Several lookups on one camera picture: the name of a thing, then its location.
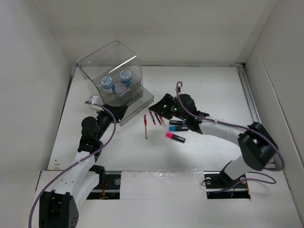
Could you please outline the purple highlighter marker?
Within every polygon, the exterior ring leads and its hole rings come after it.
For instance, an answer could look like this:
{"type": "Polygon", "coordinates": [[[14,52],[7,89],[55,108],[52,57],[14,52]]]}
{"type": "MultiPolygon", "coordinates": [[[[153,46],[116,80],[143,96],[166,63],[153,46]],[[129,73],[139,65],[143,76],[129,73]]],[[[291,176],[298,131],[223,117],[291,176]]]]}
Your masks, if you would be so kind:
{"type": "Polygon", "coordinates": [[[176,125],[176,126],[186,126],[187,125],[185,121],[179,121],[179,120],[170,120],[169,124],[176,125]]]}

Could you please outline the clear jar purple contents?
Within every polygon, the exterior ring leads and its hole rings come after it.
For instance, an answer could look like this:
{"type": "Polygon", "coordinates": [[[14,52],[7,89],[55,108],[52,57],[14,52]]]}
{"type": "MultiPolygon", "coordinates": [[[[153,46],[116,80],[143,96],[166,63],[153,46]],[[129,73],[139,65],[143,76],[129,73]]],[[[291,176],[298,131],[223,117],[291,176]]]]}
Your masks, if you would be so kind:
{"type": "Polygon", "coordinates": [[[119,83],[115,85],[114,89],[117,94],[121,95],[126,91],[126,85],[123,83],[119,83]]]}

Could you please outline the blue highlighter marker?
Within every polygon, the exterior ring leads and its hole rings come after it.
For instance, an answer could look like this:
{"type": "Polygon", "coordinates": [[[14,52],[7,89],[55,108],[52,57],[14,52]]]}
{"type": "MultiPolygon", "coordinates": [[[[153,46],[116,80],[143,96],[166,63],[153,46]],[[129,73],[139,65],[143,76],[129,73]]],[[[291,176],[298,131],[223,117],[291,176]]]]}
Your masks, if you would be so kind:
{"type": "Polygon", "coordinates": [[[170,126],[169,131],[170,132],[183,132],[183,131],[188,131],[187,126],[170,126]]]}

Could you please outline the pink highlighter marker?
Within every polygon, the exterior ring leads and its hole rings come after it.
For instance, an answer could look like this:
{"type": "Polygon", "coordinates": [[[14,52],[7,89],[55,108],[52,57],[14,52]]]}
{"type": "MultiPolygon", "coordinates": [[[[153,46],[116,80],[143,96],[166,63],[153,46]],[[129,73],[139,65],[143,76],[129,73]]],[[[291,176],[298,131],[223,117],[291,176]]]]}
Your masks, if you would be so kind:
{"type": "Polygon", "coordinates": [[[170,132],[166,133],[166,137],[169,138],[169,139],[172,139],[174,141],[180,142],[180,143],[185,143],[185,141],[186,141],[185,138],[180,137],[180,136],[178,136],[176,134],[173,134],[173,133],[170,133],[170,132]]]}

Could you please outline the blue tape jar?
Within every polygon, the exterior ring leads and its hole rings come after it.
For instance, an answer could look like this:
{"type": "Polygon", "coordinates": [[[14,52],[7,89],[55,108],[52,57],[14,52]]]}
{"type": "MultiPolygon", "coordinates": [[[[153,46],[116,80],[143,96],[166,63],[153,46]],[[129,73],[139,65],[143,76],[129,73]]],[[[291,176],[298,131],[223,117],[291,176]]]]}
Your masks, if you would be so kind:
{"type": "Polygon", "coordinates": [[[126,85],[126,87],[129,87],[132,84],[132,73],[130,70],[125,69],[120,71],[119,73],[121,83],[126,85]]]}
{"type": "Polygon", "coordinates": [[[105,93],[112,93],[114,91],[114,81],[112,77],[105,76],[101,79],[101,86],[105,93]]]}

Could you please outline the clear acrylic drawer organizer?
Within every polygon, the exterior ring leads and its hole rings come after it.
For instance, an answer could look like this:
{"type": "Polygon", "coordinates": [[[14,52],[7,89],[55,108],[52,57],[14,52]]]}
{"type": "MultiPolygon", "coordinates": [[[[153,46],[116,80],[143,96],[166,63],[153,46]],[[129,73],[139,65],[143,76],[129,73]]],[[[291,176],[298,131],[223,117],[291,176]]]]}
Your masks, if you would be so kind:
{"type": "Polygon", "coordinates": [[[154,96],[143,86],[143,71],[140,57],[120,41],[112,41],[98,50],[78,59],[76,63],[86,80],[92,95],[99,97],[99,104],[111,106],[128,106],[120,125],[126,124],[139,112],[148,107],[154,96]],[[114,86],[121,83],[120,71],[128,69],[132,73],[132,84],[119,95],[115,92],[105,93],[101,79],[112,77],[114,86]]]}

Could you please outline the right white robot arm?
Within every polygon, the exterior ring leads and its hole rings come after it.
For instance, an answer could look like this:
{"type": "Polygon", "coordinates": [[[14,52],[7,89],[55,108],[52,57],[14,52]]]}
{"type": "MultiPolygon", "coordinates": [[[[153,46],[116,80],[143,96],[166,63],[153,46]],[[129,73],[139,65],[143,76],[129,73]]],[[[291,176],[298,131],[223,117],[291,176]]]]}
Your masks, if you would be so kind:
{"type": "Polygon", "coordinates": [[[193,132],[218,137],[240,148],[241,155],[220,171],[219,181],[225,187],[231,187],[245,173],[263,170],[278,150],[262,124],[254,122],[242,128],[213,121],[208,113],[197,110],[188,94],[180,94],[179,97],[166,94],[149,110],[167,120],[173,117],[181,119],[193,132]]]}

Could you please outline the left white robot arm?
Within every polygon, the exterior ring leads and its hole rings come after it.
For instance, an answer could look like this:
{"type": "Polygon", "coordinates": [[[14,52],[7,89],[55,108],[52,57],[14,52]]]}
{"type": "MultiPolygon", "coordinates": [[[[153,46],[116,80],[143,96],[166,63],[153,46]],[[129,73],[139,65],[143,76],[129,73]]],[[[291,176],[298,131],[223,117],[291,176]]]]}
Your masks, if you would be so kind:
{"type": "Polygon", "coordinates": [[[59,183],[38,196],[40,228],[75,228],[79,209],[94,188],[105,185],[105,169],[96,164],[107,143],[101,138],[111,124],[117,125],[127,106],[102,105],[97,117],[89,116],[81,122],[81,138],[71,166],[58,174],[59,183]]]}

